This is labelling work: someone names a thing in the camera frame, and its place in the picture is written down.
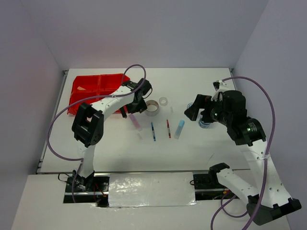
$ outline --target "white table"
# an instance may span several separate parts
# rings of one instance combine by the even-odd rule
[[[70,69],[59,101],[58,111],[69,104],[72,83],[78,75],[123,73],[125,69]],[[145,171],[197,171],[225,162],[232,169],[249,169],[248,163],[235,143],[227,135],[226,127],[214,123],[202,129],[198,122],[191,122],[183,114],[187,104],[198,93],[212,95],[213,82],[230,77],[229,69],[146,69],[153,93],[147,99],[158,101],[168,98],[168,105],[161,106],[154,117],[136,114],[143,127],[138,132],[130,119],[121,115],[110,116],[104,123],[104,136],[97,144],[94,157],[96,172],[145,172]],[[131,69],[127,75],[138,82],[142,69]],[[232,81],[228,85],[234,89]],[[76,141],[71,125],[73,116],[63,114],[55,122],[51,144],[65,157],[77,158]],[[172,138],[168,138],[166,119],[169,120]],[[185,120],[179,140],[173,138],[179,121]],[[153,122],[157,141],[153,141],[150,123]],[[46,149],[41,173],[71,172],[78,162],[64,161]]]
[[[237,171],[251,184],[249,170]],[[97,208],[94,204],[63,204],[65,183],[56,175],[30,175],[15,216],[12,230],[209,230],[219,200],[199,201],[183,207]],[[226,210],[231,214],[246,211],[240,200]],[[236,219],[220,212],[215,230],[239,230],[248,216]],[[249,230],[290,230],[286,217],[263,226],[252,223]]]

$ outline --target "red pen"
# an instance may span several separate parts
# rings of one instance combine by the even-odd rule
[[[168,120],[166,120],[166,123],[167,123],[167,131],[168,131],[168,136],[169,136],[169,138],[171,138],[171,130],[169,129],[169,123],[168,123]]]

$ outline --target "red plastic bin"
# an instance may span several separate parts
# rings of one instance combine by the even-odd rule
[[[93,97],[98,95],[109,95],[113,93],[115,90],[119,88],[122,76],[123,76],[122,73],[77,76],[72,84],[69,105],[87,97]],[[129,80],[130,78],[125,75],[124,82]],[[103,99],[103,97],[87,100],[85,102],[91,104],[101,99]],[[81,103],[78,103],[70,107],[67,111],[67,114],[76,115],[80,104]]]

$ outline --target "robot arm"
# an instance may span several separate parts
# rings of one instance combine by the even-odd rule
[[[247,116],[246,99],[239,91],[229,90],[223,81],[213,83],[216,92],[213,96],[198,94],[185,115],[195,121],[199,109],[205,123],[219,122],[227,127],[230,138],[239,146],[245,156],[257,188],[238,177],[225,163],[210,168],[209,174],[216,184],[222,184],[237,195],[246,205],[250,215],[255,210],[262,187],[264,158],[268,160],[268,173],[265,192],[254,222],[263,225],[274,219],[301,208],[283,186],[270,155],[265,155],[266,136],[260,122]]]
[[[92,187],[94,177],[94,151],[96,144],[100,141],[104,132],[104,121],[118,109],[124,118],[127,117],[123,106],[126,106],[128,113],[140,112],[147,109],[143,96],[152,88],[149,81],[145,80],[142,87],[135,93],[135,90],[143,81],[138,83],[132,81],[124,82],[111,97],[106,97],[92,104],[83,103],[79,106],[75,120],[72,124],[74,138],[77,140],[78,155],[83,158],[83,164],[76,177],[80,185],[85,189]]]

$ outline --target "tape roll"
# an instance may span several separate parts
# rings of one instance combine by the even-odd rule
[[[166,98],[166,97],[161,97],[161,98],[159,99],[159,103],[160,103],[160,105],[162,105],[162,106],[167,105],[167,98]]]
[[[147,109],[145,110],[145,114],[147,116],[156,116],[159,112],[159,104],[154,100],[146,101]]]

